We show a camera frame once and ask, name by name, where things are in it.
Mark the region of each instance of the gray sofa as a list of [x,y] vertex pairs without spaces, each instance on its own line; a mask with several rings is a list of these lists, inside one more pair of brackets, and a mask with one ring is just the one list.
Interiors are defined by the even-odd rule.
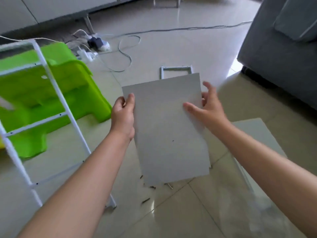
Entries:
[[238,61],[317,109],[317,0],[264,0]]

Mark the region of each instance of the person's right hand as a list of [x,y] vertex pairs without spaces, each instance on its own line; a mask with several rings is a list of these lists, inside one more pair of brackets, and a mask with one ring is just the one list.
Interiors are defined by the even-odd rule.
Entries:
[[218,122],[228,122],[227,116],[224,114],[224,109],[218,99],[216,88],[209,82],[203,82],[203,85],[208,88],[208,92],[202,92],[203,108],[198,108],[192,103],[184,103],[185,110],[194,115],[202,122],[210,131]]

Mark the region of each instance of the tile floor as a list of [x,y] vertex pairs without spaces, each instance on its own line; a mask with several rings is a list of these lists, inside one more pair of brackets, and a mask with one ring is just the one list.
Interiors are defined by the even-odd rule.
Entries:
[[[252,0],[185,0],[180,9],[162,8],[165,2],[139,0],[91,15],[96,32],[122,34],[159,28],[232,25],[252,20],[260,6]],[[41,36],[69,38],[83,28],[80,22],[65,24]],[[159,67],[192,64],[202,80],[210,81],[219,92],[231,121],[260,117],[275,136],[288,158],[317,175],[316,112],[280,90],[266,90],[240,73],[234,59],[249,25],[235,28],[147,33],[141,43],[126,52],[130,68],[114,73],[121,86],[159,79]],[[109,38],[115,50],[120,39]],[[131,37],[123,46],[137,43]],[[129,62],[120,53],[101,56],[107,66],[122,69]],[[122,90],[112,73],[98,60],[89,64],[102,94],[113,104]],[[177,76],[167,72],[166,77]],[[110,121],[98,124],[88,115],[78,124],[91,149],[108,133]],[[182,180],[156,190],[145,188],[134,141],[113,186],[118,207],[105,210],[95,237],[224,237],[219,217],[219,189],[246,190],[242,176],[227,148],[210,132],[205,132],[213,168],[210,174]],[[32,180],[40,180],[85,159],[70,125],[47,136],[48,150],[24,163]],[[45,201],[71,175],[66,173],[37,188]],[[37,210],[37,205],[6,153],[0,151],[0,237],[14,237]],[[303,235],[294,228],[294,237]]]

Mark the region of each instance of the metal frame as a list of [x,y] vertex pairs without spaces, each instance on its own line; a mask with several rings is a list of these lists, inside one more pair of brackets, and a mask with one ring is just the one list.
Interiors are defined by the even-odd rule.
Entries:
[[[5,128],[3,127],[1,121],[0,121],[0,135],[2,137],[2,141],[6,147],[6,150],[11,158],[11,160],[13,161],[13,163],[15,164],[15,166],[18,168],[19,172],[22,174],[26,184],[28,185],[28,187],[30,188],[31,190],[31,193],[33,194],[37,204],[41,207],[43,205],[38,193],[36,192],[35,190],[35,187],[39,184],[44,184],[46,183],[47,181],[57,177],[57,176],[60,176],[61,174],[67,172],[67,171],[70,171],[74,168],[77,168],[78,166],[80,166],[80,164],[82,164],[82,162],[78,163],[78,164],[75,164],[71,167],[68,167],[67,169],[57,173],[57,174],[54,174],[50,177],[47,177],[45,178],[44,180],[41,180],[41,181],[38,181],[38,182],[32,182],[28,173],[26,172],[26,169],[24,168],[23,166],[23,163],[21,161],[21,159],[19,158],[18,156],[18,153],[16,152],[16,150],[14,149],[14,146],[12,145],[11,141],[9,140],[9,136],[11,135],[15,135],[19,132],[22,132],[22,131],[25,131],[27,129],[30,129],[30,128],[33,128],[35,126],[38,126],[38,125],[41,125],[41,124],[44,124],[44,123],[47,123],[51,120],[54,120],[54,119],[57,119],[57,118],[60,118],[60,117],[63,117],[63,116],[68,116],[72,125],[74,126],[78,136],[80,137],[80,140],[81,140],[81,143],[82,143],[82,146],[83,148],[85,149],[87,155],[90,155],[91,154],[91,151],[86,143],[86,140],[84,138],[84,136],[82,135],[80,129],[79,129],[79,126],[72,114],[72,112],[70,111],[69,109],[69,106],[60,90],[60,88],[58,87],[58,84],[56,82],[56,80],[54,79],[54,76],[46,62],[46,59],[44,58],[42,52],[41,52],[41,49],[39,47],[39,45],[37,44],[37,42],[34,40],[34,39],[30,39],[30,40],[24,40],[24,41],[19,41],[19,42],[14,42],[14,43],[10,43],[10,44],[5,44],[5,45],[1,45],[0,46],[0,51],[6,51],[6,50],[10,50],[10,49],[15,49],[15,48],[19,48],[19,47],[23,47],[23,46],[33,46],[35,52],[37,53],[38,57],[39,57],[39,62],[37,63],[30,63],[28,65],[24,65],[24,66],[21,66],[21,67],[17,67],[17,68],[14,68],[14,69],[10,69],[10,70],[6,70],[6,71],[2,71],[0,72],[0,76],[3,76],[3,75],[6,75],[6,74],[9,74],[9,73],[13,73],[13,72],[17,72],[17,71],[20,71],[20,70],[24,70],[24,69],[28,69],[28,68],[32,68],[34,66],[37,66],[37,65],[42,65],[46,71],[46,74],[47,74],[47,77],[48,79],[50,80],[51,84],[53,85],[53,88],[56,92],[56,94],[58,95],[58,98],[59,100],[61,101],[63,107],[65,108],[65,112],[62,112],[60,114],[57,114],[57,115],[54,115],[54,116],[51,116],[51,117],[48,117],[46,119],[43,119],[43,120],[40,120],[40,121],[37,121],[33,124],[29,124],[27,126],[24,126],[24,127],[21,127],[21,128],[18,128],[18,129],[15,129],[15,130],[12,130],[10,132],[6,132]],[[110,197],[109,197],[109,201],[108,201],[108,206],[112,206],[113,208],[116,208],[117,204],[115,202],[115,200],[113,199],[112,195],[110,194]]]
[[180,67],[165,67],[161,66],[161,79],[164,79],[164,70],[188,70],[189,74],[194,73],[193,65],[190,66],[180,66]]

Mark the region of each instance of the white panel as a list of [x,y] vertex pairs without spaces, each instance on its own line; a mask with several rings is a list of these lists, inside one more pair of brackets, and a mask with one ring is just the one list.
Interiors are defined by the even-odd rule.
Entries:
[[199,74],[123,87],[134,93],[135,144],[147,186],[209,174],[204,127],[183,102],[201,106]]
[[[280,155],[286,157],[286,154],[271,134],[269,129],[266,127],[262,119],[249,119],[243,121],[233,122],[233,124],[245,132],[246,134],[253,137],[255,140],[265,144],[267,147],[271,148]],[[256,196],[267,196],[265,192],[259,187],[259,185],[254,181],[254,179],[248,174],[248,172],[238,163],[238,166],[251,190]]]
[[0,0],[0,34],[37,24],[21,0]]
[[23,0],[38,22],[88,10],[117,0]]

